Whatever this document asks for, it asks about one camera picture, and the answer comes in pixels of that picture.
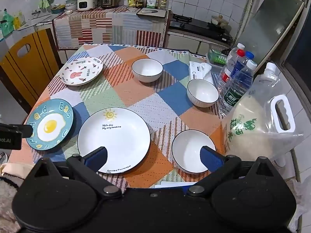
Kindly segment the white bowl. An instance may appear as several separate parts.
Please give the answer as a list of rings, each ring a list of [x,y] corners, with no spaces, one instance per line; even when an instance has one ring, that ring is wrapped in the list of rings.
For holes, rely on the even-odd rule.
[[[216,150],[208,135],[195,129],[184,130],[174,138],[171,146],[173,161],[179,169],[189,174],[202,174],[208,169],[201,162],[200,151],[203,146]]]
[[[187,83],[187,96],[195,106],[208,108],[217,102],[219,93],[210,82],[203,79],[192,79]]]

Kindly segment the blue fried egg plate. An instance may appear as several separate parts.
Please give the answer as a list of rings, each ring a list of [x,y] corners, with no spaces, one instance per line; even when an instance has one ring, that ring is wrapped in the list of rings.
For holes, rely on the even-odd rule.
[[[32,149],[44,151],[57,146],[69,133],[73,124],[72,106],[63,99],[50,99],[30,113],[27,124],[33,132],[26,138]]]

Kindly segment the large white sunshine plate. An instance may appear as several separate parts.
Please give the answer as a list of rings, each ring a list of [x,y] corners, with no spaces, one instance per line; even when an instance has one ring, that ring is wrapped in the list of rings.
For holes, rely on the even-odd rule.
[[[91,115],[78,134],[78,150],[86,156],[99,147],[107,149],[100,173],[120,174],[133,169],[148,153],[151,144],[147,123],[126,108],[106,108]]]

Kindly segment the pink rabbit carrot plate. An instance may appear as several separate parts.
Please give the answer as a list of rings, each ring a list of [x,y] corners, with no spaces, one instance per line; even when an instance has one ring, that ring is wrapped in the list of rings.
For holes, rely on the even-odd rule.
[[[76,58],[60,69],[59,77],[67,86],[82,86],[96,79],[103,68],[103,62],[96,57]]]

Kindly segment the white bowl table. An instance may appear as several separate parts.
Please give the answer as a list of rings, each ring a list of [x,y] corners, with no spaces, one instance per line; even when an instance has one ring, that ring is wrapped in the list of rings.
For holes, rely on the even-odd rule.
[[[134,77],[143,83],[151,83],[159,79],[163,73],[163,65],[149,58],[139,59],[131,66]]]

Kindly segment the yellow wooden chair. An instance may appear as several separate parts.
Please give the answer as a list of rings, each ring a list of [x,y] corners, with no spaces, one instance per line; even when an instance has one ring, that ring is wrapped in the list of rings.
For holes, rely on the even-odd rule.
[[[1,58],[1,82],[29,113],[62,63],[47,28],[20,39]]]

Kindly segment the water bottle green label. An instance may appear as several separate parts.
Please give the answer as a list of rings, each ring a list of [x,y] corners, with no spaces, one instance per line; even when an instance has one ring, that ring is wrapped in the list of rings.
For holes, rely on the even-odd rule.
[[[257,64],[253,60],[248,60],[246,66],[230,81],[220,101],[222,116],[226,116],[251,87],[256,67]]]

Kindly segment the water bottle red label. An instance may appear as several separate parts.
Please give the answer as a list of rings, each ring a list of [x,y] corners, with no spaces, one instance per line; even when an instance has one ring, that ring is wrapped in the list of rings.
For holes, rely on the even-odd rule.
[[[245,55],[245,52],[241,48],[237,48],[236,50],[230,51],[228,55],[228,61],[226,62],[226,65],[222,68],[219,74],[219,81],[218,81],[217,89],[220,95],[222,95],[225,89],[226,83],[230,79],[230,76],[233,72],[237,59],[239,57],[244,57],[244,55]]]

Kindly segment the water bottle blue label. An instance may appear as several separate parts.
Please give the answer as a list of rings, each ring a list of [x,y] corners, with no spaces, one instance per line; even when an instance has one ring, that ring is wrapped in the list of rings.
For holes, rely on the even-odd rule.
[[[255,56],[252,52],[244,51],[244,50],[238,50],[237,51],[237,61],[236,61],[235,66],[232,70],[230,78],[234,78],[235,75],[246,66],[247,61],[253,60],[254,57]]]

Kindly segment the green plastic basket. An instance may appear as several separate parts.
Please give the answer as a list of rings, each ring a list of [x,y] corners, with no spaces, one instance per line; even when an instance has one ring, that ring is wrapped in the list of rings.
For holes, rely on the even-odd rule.
[[[227,56],[219,50],[210,49],[207,52],[207,56],[211,64],[225,66],[227,63]]]

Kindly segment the striped patchwork counter cloth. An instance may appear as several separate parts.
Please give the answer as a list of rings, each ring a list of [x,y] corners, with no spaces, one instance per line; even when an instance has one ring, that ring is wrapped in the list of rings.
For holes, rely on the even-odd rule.
[[[78,49],[84,44],[163,47],[170,12],[162,12],[164,17],[158,17],[123,5],[64,13],[53,20],[56,45],[60,50]]]

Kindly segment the cream pot on stove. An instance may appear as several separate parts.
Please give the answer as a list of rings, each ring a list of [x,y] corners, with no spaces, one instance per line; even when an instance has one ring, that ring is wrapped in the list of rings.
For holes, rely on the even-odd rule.
[[[211,23],[221,28],[224,28],[225,26],[228,25],[228,21],[224,20],[222,15],[211,16]]]

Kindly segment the black gas stove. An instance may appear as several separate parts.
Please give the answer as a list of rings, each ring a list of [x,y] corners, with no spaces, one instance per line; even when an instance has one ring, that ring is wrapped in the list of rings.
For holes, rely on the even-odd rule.
[[[169,29],[200,35],[228,45],[233,41],[228,31],[219,25],[177,14],[173,14]]]

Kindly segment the white rice cooker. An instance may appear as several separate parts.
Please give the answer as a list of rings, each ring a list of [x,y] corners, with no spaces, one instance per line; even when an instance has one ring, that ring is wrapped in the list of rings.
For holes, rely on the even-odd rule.
[[[97,7],[98,0],[78,0],[77,1],[77,8],[78,11],[89,11],[93,10]]]

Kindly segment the cutting board with knife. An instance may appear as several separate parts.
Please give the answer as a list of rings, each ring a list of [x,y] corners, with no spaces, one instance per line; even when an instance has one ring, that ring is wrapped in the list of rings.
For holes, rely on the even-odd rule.
[[[152,9],[152,8],[142,8],[137,13],[138,16],[151,16],[158,18],[165,18],[167,11],[160,9]]]

